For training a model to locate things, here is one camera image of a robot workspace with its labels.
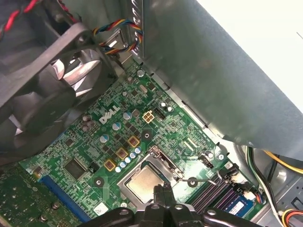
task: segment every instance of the cpu socket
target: cpu socket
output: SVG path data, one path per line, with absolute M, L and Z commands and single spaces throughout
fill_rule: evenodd
M 154 186 L 170 182 L 173 187 L 180 178 L 183 174 L 178 167 L 157 146 L 153 146 L 117 185 L 121 193 L 138 207 L 153 201 Z

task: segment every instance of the mounting screw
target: mounting screw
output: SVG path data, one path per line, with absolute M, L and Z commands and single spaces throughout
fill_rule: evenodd
M 137 71 L 137 76 L 138 77 L 143 77 L 144 76 L 144 71 L 143 70 L 138 70 Z
M 159 207 L 159 205 L 154 204 L 154 205 L 151 206 L 151 208 L 154 209 L 154 210 L 156 210 L 156 209 L 159 209 L 160 207 Z
M 180 204 L 177 204 L 177 205 L 175 206 L 175 209 L 177 209 L 177 210 L 181 210 L 181 209 L 183 209 L 183 206 L 182 206 L 182 205 L 180 205 Z
M 126 215 L 126 214 L 128 214 L 128 210 L 122 210 L 122 211 L 120 212 L 120 215 Z
M 222 161 L 224 159 L 224 154 L 222 154 L 222 153 L 217 154 L 217 159 Z
M 217 214 L 214 210 L 208 210 L 207 213 L 212 216 Z

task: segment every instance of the capacitor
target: capacitor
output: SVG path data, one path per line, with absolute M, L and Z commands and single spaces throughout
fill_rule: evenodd
M 132 118 L 132 114 L 130 112 L 125 112 L 125 113 L 123 113 L 123 118 L 125 120 L 129 120 Z
M 138 70 L 137 71 L 137 76 L 138 77 L 143 77 L 144 76 L 144 71 L 143 70 Z
M 42 222 L 47 222 L 47 216 L 45 214 L 41 214 L 40 217 L 39 217 L 40 221 Z
M 60 207 L 60 203 L 59 202 L 54 202 L 53 204 L 52 204 L 52 208 L 54 209 L 54 210 L 57 210 L 57 209 L 59 209 L 59 207 Z
M 128 96 L 128 92 L 127 91 L 122 92 L 122 96 L 123 97 L 127 97 Z
M 124 159 L 124 161 L 125 161 L 126 163 L 130 163 L 130 162 L 131 162 L 131 158 L 130 158 L 130 157 L 126 157 L 126 158 Z
M 118 131 L 119 129 L 121 129 L 121 124 L 119 122 L 113 123 L 112 128 L 113 130 Z
M 85 115 L 85 116 L 82 117 L 82 120 L 83 120 L 84 122 L 91 121 L 91 116 L 90 116 L 90 115 Z
M 100 137 L 101 143 L 106 143 L 109 140 L 109 136 L 107 134 L 104 134 Z
M 89 128 L 86 126 L 86 125 L 84 125 L 83 127 L 82 127 L 82 131 L 88 131 L 89 130 Z
M 166 107 L 166 102 L 160 102 L 159 104 L 161 107 Z
M 96 126 L 96 122 L 95 121 L 86 122 L 86 126 L 89 128 L 93 128 Z
M 130 154 L 129 154 L 129 157 L 135 158 L 135 157 L 136 157 L 136 153 L 134 153 L 134 152 L 130 153 Z
M 132 84 L 132 83 L 133 83 L 133 81 L 134 81 L 134 80 L 133 80 L 133 78 L 132 78 L 132 77 L 128 77 L 128 78 L 127 78 L 127 82 L 128 82 L 129 84 Z
M 214 154 L 210 150 L 206 150 L 204 153 L 209 158 L 213 158 L 214 157 Z
M 172 112 L 172 107 L 171 107 L 171 106 L 168 106 L 168 107 L 165 108 L 165 110 L 166 110 L 167 112 Z
M 120 167 L 121 168 L 125 168 L 125 166 L 126 166 L 126 162 L 120 162 Z
M 135 151 L 136 154 L 140 154 L 141 153 L 141 147 L 135 148 L 134 151 Z
M 115 171 L 116 171 L 116 173 L 120 173 L 120 172 L 121 172 L 121 167 L 117 166 L 117 167 L 115 168 Z

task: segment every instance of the pcie slot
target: pcie slot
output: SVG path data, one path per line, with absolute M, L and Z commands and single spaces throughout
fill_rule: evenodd
M 44 176 L 40 182 L 44 183 L 80 221 L 88 222 L 90 217 L 52 180 L 50 176 Z

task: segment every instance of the red and black wire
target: red and black wire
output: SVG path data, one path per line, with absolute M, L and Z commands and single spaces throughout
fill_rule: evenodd
M 41 2 L 40 0 L 31 0 L 27 5 L 22 6 L 20 9 L 13 11 L 10 14 L 9 18 L 7 19 L 7 21 L 0 26 L 0 41 L 3 39 L 4 34 L 13 27 L 14 22 L 22 14 L 28 13 L 35 7 L 36 4 L 38 4 L 40 2 Z
M 289 209 L 286 210 L 283 215 L 282 215 L 282 222 L 285 227 L 291 227 L 290 226 L 290 218 L 295 216 L 295 215 L 300 215 L 303 216 L 303 210 L 296 210 L 296 209 Z

